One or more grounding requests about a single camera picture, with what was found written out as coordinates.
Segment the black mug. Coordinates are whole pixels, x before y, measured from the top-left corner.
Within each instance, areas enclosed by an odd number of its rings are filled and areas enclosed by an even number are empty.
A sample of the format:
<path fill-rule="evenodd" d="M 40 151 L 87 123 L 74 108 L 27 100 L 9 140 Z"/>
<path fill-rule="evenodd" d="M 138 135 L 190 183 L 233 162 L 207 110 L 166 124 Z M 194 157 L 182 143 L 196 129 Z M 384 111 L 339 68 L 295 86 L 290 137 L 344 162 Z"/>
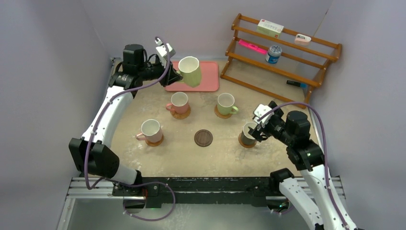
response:
<path fill-rule="evenodd" d="M 256 140 L 248 133 L 249 127 L 255 127 L 257 124 L 255 122 L 247 122 L 242 127 L 242 141 L 246 145 L 252 145 Z"/>

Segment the yellow mug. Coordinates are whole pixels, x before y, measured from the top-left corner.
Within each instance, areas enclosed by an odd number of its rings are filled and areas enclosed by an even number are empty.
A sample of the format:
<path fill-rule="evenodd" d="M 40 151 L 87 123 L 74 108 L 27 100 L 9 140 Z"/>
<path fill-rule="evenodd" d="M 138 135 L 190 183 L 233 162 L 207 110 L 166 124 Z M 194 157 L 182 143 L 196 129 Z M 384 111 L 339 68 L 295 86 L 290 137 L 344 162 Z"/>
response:
<path fill-rule="evenodd" d="M 190 87 L 197 87 L 202 80 L 200 61 L 193 56 L 187 56 L 178 63 L 178 73 L 182 76 L 182 83 Z"/>

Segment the pink mug front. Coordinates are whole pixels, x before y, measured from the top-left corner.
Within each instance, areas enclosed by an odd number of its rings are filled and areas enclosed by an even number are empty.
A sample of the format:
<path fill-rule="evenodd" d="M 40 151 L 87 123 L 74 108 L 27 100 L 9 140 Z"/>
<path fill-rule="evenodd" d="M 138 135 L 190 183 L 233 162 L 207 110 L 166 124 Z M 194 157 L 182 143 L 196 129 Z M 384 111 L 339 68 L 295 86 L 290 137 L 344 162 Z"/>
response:
<path fill-rule="evenodd" d="M 166 110 L 180 115 L 185 114 L 189 107 L 189 98 L 184 92 L 174 93 L 170 99 L 170 103 L 165 106 Z"/>

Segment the pink mug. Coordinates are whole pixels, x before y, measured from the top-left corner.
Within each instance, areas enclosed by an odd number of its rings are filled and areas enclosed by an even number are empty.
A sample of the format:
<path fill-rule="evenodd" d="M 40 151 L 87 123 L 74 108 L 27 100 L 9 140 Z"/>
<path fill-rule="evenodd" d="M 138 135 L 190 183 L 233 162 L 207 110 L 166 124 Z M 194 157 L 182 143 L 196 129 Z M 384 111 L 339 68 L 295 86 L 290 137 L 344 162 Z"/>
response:
<path fill-rule="evenodd" d="M 149 119 L 142 123 L 141 133 L 136 135 L 136 139 L 139 141 L 148 141 L 151 143 L 157 143 L 161 141 L 163 133 L 160 123 L 155 119 Z"/>
<path fill-rule="evenodd" d="M 166 110 L 180 115 L 185 114 L 189 107 L 189 98 L 184 92 L 174 93 L 170 99 L 170 103 L 165 106 Z"/>

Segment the woven rattan coaster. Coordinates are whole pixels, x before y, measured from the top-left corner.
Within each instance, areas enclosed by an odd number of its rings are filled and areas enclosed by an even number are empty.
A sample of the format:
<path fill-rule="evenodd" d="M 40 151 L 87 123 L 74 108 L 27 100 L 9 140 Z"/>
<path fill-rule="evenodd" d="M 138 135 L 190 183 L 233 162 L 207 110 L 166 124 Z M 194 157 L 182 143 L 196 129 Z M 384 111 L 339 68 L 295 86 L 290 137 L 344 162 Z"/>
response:
<path fill-rule="evenodd" d="M 174 117 L 175 119 L 185 119 L 187 118 L 190 114 L 191 114 L 191 107 L 189 106 L 187 111 L 183 114 L 179 114 L 176 111 L 170 111 L 170 114 L 172 115 L 172 117 Z"/>
<path fill-rule="evenodd" d="M 223 115 L 219 112 L 217 105 L 214 108 L 214 113 L 216 114 L 217 117 L 222 118 L 222 119 L 228 119 L 230 118 L 233 114 L 227 114 L 227 115 Z"/>

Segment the green mug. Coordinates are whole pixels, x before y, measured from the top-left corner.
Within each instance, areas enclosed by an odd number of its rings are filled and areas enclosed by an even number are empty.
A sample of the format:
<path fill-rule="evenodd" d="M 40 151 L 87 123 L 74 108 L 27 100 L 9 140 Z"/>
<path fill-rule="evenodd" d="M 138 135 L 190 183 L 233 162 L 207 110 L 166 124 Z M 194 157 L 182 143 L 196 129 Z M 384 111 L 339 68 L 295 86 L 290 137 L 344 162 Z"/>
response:
<path fill-rule="evenodd" d="M 222 93 L 218 96 L 217 110 L 221 115 L 234 115 L 239 112 L 235 106 L 235 98 L 230 93 Z"/>

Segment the dark walnut wooden coaster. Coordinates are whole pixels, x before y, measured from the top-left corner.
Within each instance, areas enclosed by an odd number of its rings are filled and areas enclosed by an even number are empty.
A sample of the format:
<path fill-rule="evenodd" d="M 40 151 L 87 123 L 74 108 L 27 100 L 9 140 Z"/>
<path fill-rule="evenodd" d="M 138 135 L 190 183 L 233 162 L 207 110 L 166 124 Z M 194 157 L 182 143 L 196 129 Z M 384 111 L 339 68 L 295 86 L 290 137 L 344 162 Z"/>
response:
<path fill-rule="evenodd" d="M 213 141 L 213 135 L 209 130 L 198 130 L 194 135 L 194 142 L 201 147 L 209 146 Z"/>

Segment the smooth light wooden coaster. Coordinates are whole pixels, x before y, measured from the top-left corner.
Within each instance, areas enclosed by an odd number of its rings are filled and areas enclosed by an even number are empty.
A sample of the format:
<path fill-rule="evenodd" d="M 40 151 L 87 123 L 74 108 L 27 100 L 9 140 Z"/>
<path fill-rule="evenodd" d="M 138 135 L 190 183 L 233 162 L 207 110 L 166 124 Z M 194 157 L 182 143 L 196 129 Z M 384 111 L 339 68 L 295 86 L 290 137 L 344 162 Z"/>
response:
<path fill-rule="evenodd" d="M 162 142 L 163 142 L 163 140 L 164 140 L 164 136 L 162 135 L 162 137 L 161 137 L 161 139 L 159 140 L 159 141 L 157 141 L 157 142 L 151 142 L 151 141 L 149 141 L 149 140 L 145 140 L 145 143 L 148 145 L 148 146 L 151 146 L 151 147 L 156 147 L 156 146 L 159 146 Z"/>

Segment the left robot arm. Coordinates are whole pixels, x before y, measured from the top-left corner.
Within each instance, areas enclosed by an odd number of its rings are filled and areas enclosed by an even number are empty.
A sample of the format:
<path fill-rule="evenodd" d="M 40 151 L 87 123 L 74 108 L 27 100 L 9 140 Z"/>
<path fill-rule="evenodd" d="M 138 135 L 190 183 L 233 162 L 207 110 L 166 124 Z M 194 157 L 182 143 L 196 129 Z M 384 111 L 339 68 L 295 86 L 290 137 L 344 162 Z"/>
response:
<path fill-rule="evenodd" d="M 141 172 L 123 165 L 110 147 L 124 111 L 140 89 L 157 83 L 166 87 L 182 79 L 170 60 L 175 50 L 160 39 L 156 44 L 156 52 L 150 56 L 142 45 L 124 47 L 123 59 L 108 81 L 107 93 L 94 120 L 81 137 L 69 142 L 74 164 L 84 174 L 88 189 L 96 186 L 90 185 L 89 175 L 97 175 L 124 184 L 124 190 L 131 196 L 142 192 Z"/>

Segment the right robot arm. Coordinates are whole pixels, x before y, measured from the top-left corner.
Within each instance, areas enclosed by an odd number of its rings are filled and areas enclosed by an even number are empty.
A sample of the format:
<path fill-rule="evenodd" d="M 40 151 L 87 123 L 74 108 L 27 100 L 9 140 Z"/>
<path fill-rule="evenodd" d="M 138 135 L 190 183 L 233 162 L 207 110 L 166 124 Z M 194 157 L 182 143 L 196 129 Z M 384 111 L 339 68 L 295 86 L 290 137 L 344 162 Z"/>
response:
<path fill-rule="evenodd" d="M 284 195 L 311 230 L 356 230 L 357 225 L 333 185 L 324 151 L 310 139 L 307 114 L 290 111 L 286 119 L 282 116 L 283 111 L 275 101 L 259 104 L 252 118 L 256 126 L 249 128 L 248 133 L 258 142 L 273 137 L 285 144 L 289 160 L 307 183 L 312 197 L 286 168 L 270 173 L 270 191 Z"/>

